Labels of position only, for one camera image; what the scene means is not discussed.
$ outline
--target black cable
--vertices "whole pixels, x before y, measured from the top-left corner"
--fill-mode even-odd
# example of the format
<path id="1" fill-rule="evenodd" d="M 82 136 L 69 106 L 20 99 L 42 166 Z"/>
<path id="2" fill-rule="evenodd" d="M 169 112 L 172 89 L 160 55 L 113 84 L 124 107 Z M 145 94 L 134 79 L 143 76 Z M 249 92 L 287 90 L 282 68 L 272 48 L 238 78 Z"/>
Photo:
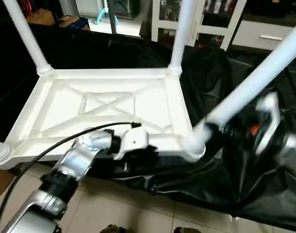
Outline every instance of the black cable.
<path id="1" fill-rule="evenodd" d="M 72 139 L 75 139 L 79 136 L 82 136 L 84 134 L 87 134 L 87 133 L 90 133 L 92 131 L 95 131 L 95 130 L 99 130 L 99 129 L 102 129 L 102 128 L 105 128 L 105 127 L 109 127 L 109 126 L 114 126 L 114 125 L 127 125 L 127 124 L 132 124 L 131 122 L 117 122 L 117 123 L 110 123 L 110 124 L 105 124 L 105 125 L 101 125 L 101 126 L 97 126 L 97 127 L 94 127 L 94 128 L 91 128 L 91 129 L 88 129 L 88 130 L 84 130 L 80 133 L 76 133 L 70 137 L 67 137 L 63 140 L 61 140 L 60 142 L 57 142 L 55 145 L 51 146 L 50 148 L 48 148 L 47 150 L 45 150 L 44 152 L 40 153 L 37 157 L 35 157 L 32 161 L 29 162 L 29 164 L 23 168 L 20 173 L 15 176 L 14 180 L 12 181 L 11 185 L 9 186 L 7 192 L 6 192 L 6 195 L 3 199 L 3 202 L 0 206 L 0 222 L 1 222 L 1 218 L 2 218 L 2 215 L 3 215 L 3 212 L 4 212 L 4 209 L 5 209 L 5 206 L 8 202 L 8 199 L 13 191 L 13 189 L 15 188 L 17 182 L 19 181 L 19 179 L 25 174 L 25 172 L 31 168 L 31 166 L 36 163 L 39 159 L 41 159 L 44 155 L 46 155 L 47 153 L 49 153 L 50 151 L 52 151 L 53 149 L 59 147 L 60 145 L 72 140 Z"/>

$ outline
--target black plastic sheet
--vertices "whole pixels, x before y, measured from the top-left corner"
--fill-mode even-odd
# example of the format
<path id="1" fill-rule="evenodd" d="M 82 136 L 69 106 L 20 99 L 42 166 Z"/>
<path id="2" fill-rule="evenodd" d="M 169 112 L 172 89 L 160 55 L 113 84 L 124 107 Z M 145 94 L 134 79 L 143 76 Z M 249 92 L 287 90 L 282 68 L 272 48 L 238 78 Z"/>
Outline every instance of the black plastic sheet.
<path id="1" fill-rule="evenodd" d="M 36 26 L 32 29 L 54 68 L 166 67 L 171 51 L 142 39 Z M 0 140 L 4 140 L 32 91 L 37 75 L 13 24 L 0 23 Z M 186 47 L 181 86 L 195 125 L 261 62 L 263 57 Z M 296 62 L 261 94 L 277 91 L 289 131 L 296 132 Z M 256 100 L 237 118 L 253 117 Z M 240 141 L 216 134 L 195 164 L 177 157 L 127 156 L 101 160 L 90 176 L 111 179 L 175 201 L 296 231 L 296 178 L 273 154 L 257 159 Z"/>

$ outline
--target drawer handle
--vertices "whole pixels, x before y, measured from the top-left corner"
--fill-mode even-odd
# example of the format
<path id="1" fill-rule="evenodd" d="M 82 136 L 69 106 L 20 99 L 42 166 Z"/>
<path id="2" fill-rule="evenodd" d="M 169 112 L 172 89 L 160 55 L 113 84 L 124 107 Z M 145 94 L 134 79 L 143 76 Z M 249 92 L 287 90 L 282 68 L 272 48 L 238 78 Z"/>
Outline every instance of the drawer handle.
<path id="1" fill-rule="evenodd" d="M 275 36 L 270 36 L 270 35 L 260 35 L 260 38 L 269 39 L 269 40 L 277 40 L 277 41 L 283 40 L 283 38 L 281 38 L 281 37 L 275 37 Z"/>

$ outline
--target white drawer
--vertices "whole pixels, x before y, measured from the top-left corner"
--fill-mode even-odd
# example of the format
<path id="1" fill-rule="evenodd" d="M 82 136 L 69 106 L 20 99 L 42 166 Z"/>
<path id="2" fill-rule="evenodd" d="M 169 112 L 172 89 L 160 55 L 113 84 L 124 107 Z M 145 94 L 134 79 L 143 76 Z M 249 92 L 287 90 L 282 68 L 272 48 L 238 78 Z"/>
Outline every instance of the white drawer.
<path id="1" fill-rule="evenodd" d="M 274 50 L 292 29 L 292 27 L 242 20 L 232 44 Z"/>

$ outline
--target tiled floor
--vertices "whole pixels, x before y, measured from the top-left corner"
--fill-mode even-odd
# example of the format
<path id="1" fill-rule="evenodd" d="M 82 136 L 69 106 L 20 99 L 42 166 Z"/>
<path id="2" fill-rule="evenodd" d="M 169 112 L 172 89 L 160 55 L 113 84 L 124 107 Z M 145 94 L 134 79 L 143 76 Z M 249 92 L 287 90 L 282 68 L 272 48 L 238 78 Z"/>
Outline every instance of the tiled floor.
<path id="1" fill-rule="evenodd" d="M 22 177 L 9 200 L 0 229 L 29 194 L 39 187 L 39 177 L 49 170 L 49 167 L 36 165 Z M 178 226 L 192 227 L 202 233 L 290 233 L 246 219 L 239 219 L 234 228 L 228 215 L 175 203 L 165 197 L 151 196 L 98 179 L 83 182 L 59 224 L 64 233 L 98 233 L 109 224 L 132 229 L 136 233 L 170 233 Z"/>

